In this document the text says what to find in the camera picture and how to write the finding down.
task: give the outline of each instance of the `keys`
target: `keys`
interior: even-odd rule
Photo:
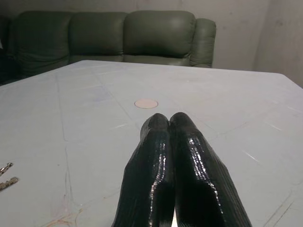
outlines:
[[[0,169],[0,176],[2,176],[9,168],[11,168],[14,164],[13,163],[7,163],[6,167],[3,167]]]
[[[5,183],[0,183],[0,192],[3,189],[6,189],[8,187],[10,187],[11,185],[17,183],[19,181],[19,179],[17,177],[13,177],[10,180],[6,181]]]
[[[3,167],[0,169],[0,176],[2,176],[9,168],[11,168],[14,164],[13,163],[7,163],[6,167]],[[11,185],[17,183],[19,181],[19,179],[17,177],[13,177],[10,180],[4,182],[4,183],[0,183],[0,192],[3,189],[6,189],[8,187],[10,187]]]

